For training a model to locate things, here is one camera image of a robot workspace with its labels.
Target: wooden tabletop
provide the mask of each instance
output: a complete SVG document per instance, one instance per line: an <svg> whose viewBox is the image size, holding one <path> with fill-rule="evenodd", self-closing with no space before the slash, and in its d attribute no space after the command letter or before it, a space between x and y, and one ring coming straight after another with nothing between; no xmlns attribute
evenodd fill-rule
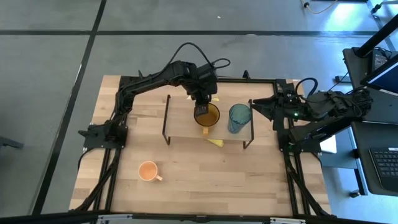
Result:
<svg viewBox="0 0 398 224"><path fill-rule="evenodd" d="M95 124L111 115L119 80L120 76L115 75L103 77L92 120ZM224 147L218 147L205 139L185 137L172 137L168 146L162 136L168 94L187 98L182 87L165 86L134 100L116 178L113 212L292 215L283 156L268 119L254 111L254 141L246 150L240 141L224 141ZM218 83L220 101L247 102L272 95L271 84ZM97 184L103 155L104 149L94 149L83 158L71 209L79 206ZM144 161L154 161L159 166L163 181L140 180L138 167ZM330 212L319 161L306 153L301 155L301 161L307 188ZM295 192L299 211L303 212L297 186ZM104 208L106 193L104 190L100 208Z"/></svg>

